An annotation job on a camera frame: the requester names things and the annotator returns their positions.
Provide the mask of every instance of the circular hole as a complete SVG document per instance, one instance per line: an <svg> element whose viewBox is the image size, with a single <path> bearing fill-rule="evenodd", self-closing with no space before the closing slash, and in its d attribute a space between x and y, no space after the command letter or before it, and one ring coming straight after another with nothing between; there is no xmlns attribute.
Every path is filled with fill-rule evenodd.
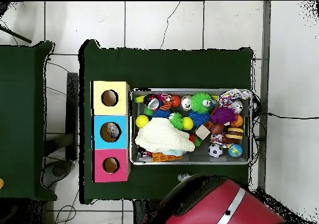
<svg viewBox="0 0 319 224"><path fill-rule="evenodd" d="M121 136L121 129L117 123L108 122L102 125L100 135L105 142L116 142Z"/></svg>
<svg viewBox="0 0 319 224"><path fill-rule="evenodd" d="M119 167L120 163L114 157L106 158L103 161L103 169L109 174L115 173Z"/></svg>
<svg viewBox="0 0 319 224"><path fill-rule="evenodd" d="M115 106L118 103L118 95L114 90L105 90L101 95L101 100L105 106Z"/></svg>

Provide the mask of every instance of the stacked boxes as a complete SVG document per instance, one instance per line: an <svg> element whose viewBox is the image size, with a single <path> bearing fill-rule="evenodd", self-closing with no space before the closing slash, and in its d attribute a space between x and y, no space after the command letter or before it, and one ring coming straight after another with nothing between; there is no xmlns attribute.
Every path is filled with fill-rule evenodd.
<svg viewBox="0 0 319 224"><path fill-rule="evenodd" d="M91 82L92 182L127 181L128 94L126 82Z"/></svg>

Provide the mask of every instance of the orange block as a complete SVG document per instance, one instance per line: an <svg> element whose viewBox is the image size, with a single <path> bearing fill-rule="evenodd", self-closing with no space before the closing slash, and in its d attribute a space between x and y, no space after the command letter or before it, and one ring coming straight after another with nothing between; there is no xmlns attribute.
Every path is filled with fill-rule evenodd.
<svg viewBox="0 0 319 224"><path fill-rule="evenodd" d="M167 156L160 152L153 153L153 162L164 162L164 161L172 161L182 159L183 156Z"/></svg>

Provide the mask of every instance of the dark green tablecloth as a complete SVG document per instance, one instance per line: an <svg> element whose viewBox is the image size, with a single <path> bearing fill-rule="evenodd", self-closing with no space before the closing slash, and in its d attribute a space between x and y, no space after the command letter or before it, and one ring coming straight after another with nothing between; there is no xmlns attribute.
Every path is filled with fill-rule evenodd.
<svg viewBox="0 0 319 224"><path fill-rule="evenodd" d="M0 45L0 197L54 200L40 184L44 157L44 66L52 42Z"/></svg>
<svg viewBox="0 0 319 224"><path fill-rule="evenodd" d="M85 140L84 191L81 199L162 199L181 173L226 175L248 184L249 166L131 166L127 182L92 183L90 155L90 81L125 81L131 88L245 88L250 89L252 50L137 50L101 49L87 40L79 51L80 125Z"/></svg>

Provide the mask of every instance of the orange ball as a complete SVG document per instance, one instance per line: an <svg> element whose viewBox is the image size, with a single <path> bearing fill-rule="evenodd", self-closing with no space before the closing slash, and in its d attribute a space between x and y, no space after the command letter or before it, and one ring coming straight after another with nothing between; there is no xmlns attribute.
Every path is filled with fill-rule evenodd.
<svg viewBox="0 0 319 224"><path fill-rule="evenodd" d="M178 95L173 95L172 101L173 101L172 106L176 108L181 104L181 97L179 97Z"/></svg>
<svg viewBox="0 0 319 224"><path fill-rule="evenodd" d="M244 120L242 119L242 116L237 114L237 120L231 121L231 127L241 127L244 123Z"/></svg>

